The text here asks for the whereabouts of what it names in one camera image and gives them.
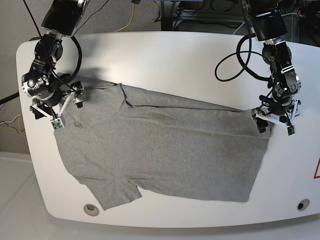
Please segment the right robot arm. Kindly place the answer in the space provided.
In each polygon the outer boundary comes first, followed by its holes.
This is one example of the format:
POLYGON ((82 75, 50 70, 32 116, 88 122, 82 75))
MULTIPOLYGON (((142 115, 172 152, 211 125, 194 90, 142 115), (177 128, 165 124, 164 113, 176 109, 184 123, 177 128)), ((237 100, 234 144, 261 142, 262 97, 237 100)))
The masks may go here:
POLYGON ((47 32, 39 35, 34 60, 29 72, 22 76, 22 90, 32 99, 30 111, 36 119, 48 118, 53 130, 65 127, 63 113, 69 103, 74 103, 77 108, 83 107, 84 87, 80 81, 74 81, 81 68, 83 53, 74 33, 88 4, 87 0, 52 2, 41 24, 47 32), (63 54, 63 37, 71 38, 78 59, 72 74, 58 75, 55 69, 63 54))

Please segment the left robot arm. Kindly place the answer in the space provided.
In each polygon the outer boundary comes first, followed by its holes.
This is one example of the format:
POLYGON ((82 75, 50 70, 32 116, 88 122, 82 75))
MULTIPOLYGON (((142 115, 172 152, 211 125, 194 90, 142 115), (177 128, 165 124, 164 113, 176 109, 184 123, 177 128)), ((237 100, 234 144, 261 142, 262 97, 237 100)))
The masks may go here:
POLYGON ((278 0, 241 0, 239 9, 243 16, 247 35, 237 44, 235 56, 242 69, 232 81, 247 72, 253 78, 267 83, 268 95, 260 95, 261 105, 252 109, 251 118, 256 122, 260 133, 267 130, 269 123, 284 126, 288 135, 295 131, 295 117, 298 116, 300 100, 294 98, 300 92, 301 81, 292 65, 291 50, 287 46, 285 35, 288 33, 285 22, 278 8, 278 0), (249 61, 243 60, 242 44, 256 38, 263 42, 260 55, 269 65, 270 76, 262 77, 248 67, 249 61))

